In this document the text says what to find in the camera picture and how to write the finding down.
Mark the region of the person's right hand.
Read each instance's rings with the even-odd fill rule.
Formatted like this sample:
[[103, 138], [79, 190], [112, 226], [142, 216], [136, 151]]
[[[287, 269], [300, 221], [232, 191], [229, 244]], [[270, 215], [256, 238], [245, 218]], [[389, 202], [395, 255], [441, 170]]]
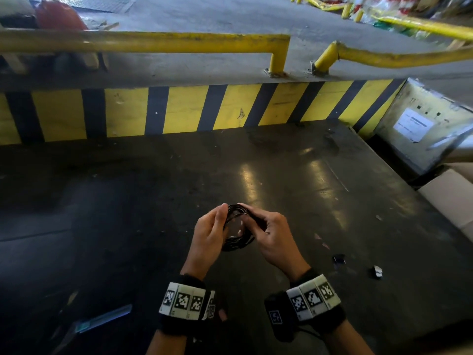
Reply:
[[[245, 207], [252, 215], [265, 222], [266, 229], [263, 230], [263, 235], [256, 239], [256, 242], [266, 261], [280, 269], [290, 282], [299, 280], [310, 270], [311, 266], [301, 255], [285, 216], [244, 203], [239, 203], [239, 205]], [[239, 219], [240, 222], [245, 224], [256, 223], [254, 218], [246, 214], [240, 216]], [[243, 234], [241, 226], [238, 234], [240, 236]]]

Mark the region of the person's left hand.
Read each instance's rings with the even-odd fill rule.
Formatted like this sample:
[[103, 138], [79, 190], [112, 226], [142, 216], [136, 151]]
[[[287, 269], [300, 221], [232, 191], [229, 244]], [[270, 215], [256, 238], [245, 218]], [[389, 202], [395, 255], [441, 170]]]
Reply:
[[202, 281], [218, 259], [227, 236], [214, 236], [214, 209], [198, 219], [180, 274], [190, 275]]

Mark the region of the person's right forearm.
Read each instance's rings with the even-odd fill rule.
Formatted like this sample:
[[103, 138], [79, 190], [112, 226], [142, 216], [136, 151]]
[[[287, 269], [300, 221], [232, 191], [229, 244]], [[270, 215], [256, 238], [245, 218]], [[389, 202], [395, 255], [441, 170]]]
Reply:
[[322, 340], [330, 355], [375, 355], [348, 320], [332, 332], [322, 334]]

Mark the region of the person's left forearm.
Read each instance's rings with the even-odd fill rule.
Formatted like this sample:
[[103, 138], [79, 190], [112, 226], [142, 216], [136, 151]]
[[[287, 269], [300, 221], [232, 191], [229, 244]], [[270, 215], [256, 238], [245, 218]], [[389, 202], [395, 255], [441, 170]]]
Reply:
[[168, 335], [156, 330], [145, 355], [185, 355], [186, 336]]

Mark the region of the black right wristband with markers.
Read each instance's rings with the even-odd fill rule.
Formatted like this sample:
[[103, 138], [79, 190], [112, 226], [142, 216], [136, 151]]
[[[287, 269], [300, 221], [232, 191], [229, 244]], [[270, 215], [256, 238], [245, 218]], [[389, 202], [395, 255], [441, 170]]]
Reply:
[[341, 300], [323, 274], [309, 269], [286, 291], [264, 300], [264, 307], [276, 340], [290, 343], [304, 326], [320, 336], [330, 334], [345, 320]]

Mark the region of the black wristband with markers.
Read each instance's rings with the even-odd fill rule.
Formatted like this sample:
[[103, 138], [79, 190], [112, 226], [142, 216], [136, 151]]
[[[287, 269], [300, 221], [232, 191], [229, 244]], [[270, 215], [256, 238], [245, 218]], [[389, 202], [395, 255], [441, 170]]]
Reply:
[[276, 340], [290, 343], [304, 326], [320, 336], [330, 334], [345, 320], [341, 300], [323, 274], [309, 269], [286, 291], [264, 300], [264, 307]]
[[180, 274], [170, 282], [158, 311], [157, 330], [170, 336], [203, 338], [229, 322], [223, 298], [204, 282]]

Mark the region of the black left wristband with markers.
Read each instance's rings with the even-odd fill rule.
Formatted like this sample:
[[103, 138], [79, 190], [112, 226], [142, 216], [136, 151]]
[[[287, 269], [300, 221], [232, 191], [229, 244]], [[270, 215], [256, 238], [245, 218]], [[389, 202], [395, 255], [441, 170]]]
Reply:
[[170, 282], [158, 311], [157, 330], [170, 336], [203, 338], [229, 322], [223, 298], [204, 282], [180, 274]]

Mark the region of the yellow black striped curb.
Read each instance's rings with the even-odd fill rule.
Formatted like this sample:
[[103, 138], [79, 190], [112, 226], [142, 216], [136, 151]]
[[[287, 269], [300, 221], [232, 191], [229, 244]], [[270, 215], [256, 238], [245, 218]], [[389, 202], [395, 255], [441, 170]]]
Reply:
[[339, 120], [370, 137], [405, 79], [0, 93], [0, 146]]

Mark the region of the blue grey flat strip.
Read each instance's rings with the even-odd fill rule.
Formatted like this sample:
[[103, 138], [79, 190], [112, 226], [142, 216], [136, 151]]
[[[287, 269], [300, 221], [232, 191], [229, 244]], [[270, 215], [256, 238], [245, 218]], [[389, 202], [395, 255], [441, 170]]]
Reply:
[[76, 335], [83, 334], [87, 331], [103, 326], [106, 323], [112, 322], [118, 318], [124, 317], [130, 314], [132, 310], [133, 305], [127, 304], [125, 306], [109, 311], [97, 317], [73, 322], [66, 332], [62, 332], [62, 340], [58, 343], [55, 349], [50, 352], [49, 355], [58, 355], [60, 352], [62, 352], [63, 349], [68, 346], [68, 344], [75, 338]]

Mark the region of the white paper label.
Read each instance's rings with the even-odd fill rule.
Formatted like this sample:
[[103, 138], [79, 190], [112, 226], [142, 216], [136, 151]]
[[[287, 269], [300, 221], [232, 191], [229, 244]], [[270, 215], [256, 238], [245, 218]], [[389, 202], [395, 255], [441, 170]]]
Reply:
[[435, 123], [432, 120], [411, 108], [406, 108], [393, 125], [393, 129], [411, 143], [419, 143], [434, 125]]

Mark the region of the plain cardboard box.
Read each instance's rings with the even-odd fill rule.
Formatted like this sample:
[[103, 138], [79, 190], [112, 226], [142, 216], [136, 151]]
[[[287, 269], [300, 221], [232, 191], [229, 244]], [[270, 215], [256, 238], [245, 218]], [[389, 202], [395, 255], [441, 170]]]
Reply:
[[446, 164], [418, 192], [473, 243], [473, 162]]

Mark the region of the plastic wrapped box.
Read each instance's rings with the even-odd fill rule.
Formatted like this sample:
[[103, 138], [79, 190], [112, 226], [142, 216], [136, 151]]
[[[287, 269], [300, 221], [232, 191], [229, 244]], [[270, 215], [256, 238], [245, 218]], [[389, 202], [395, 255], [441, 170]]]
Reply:
[[[419, 143], [393, 129], [406, 108], [435, 125]], [[473, 77], [408, 78], [373, 133], [374, 143], [399, 164], [420, 176], [443, 162], [473, 136]]]

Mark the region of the red round object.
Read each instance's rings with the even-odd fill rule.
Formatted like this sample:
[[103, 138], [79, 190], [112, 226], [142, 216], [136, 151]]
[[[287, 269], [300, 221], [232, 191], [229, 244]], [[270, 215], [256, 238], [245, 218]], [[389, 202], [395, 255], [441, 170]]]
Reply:
[[45, 30], [88, 30], [86, 23], [69, 5], [59, 0], [41, 0], [35, 7], [36, 21]]

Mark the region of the long yellow guard rail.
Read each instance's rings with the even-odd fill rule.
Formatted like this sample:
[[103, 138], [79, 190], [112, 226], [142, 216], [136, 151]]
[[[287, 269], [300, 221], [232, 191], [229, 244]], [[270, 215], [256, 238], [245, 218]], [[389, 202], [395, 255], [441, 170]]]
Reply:
[[0, 30], [0, 53], [271, 54], [271, 77], [284, 73], [291, 36], [136, 31]]

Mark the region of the bent yellow guard rail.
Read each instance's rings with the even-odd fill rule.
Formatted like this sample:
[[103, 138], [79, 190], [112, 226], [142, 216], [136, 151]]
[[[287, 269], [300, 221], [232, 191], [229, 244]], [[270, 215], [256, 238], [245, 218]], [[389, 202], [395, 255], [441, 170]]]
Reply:
[[473, 46], [454, 51], [431, 53], [375, 53], [347, 47], [339, 41], [332, 42], [322, 55], [310, 62], [313, 75], [327, 75], [335, 62], [346, 60], [383, 69], [405, 69], [473, 60]]

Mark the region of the thin yellow guard rail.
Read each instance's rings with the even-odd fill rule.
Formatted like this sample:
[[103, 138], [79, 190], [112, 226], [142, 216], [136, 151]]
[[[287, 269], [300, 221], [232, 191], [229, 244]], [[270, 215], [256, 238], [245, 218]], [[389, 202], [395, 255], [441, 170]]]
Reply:
[[[290, 0], [300, 4], [303, 0]], [[342, 11], [343, 19], [355, 15], [354, 20], [359, 22], [363, 15], [375, 22], [397, 25], [406, 29], [423, 31], [429, 34], [441, 35], [446, 38], [473, 42], [473, 28], [448, 23], [439, 23], [416, 17], [409, 17], [402, 13], [412, 0], [380, 0], [379, 5], [387, 5], [390, 9], [379, 9], [372, 5], [374, 0], [304, 0], [308, 4], [322, 11]]]

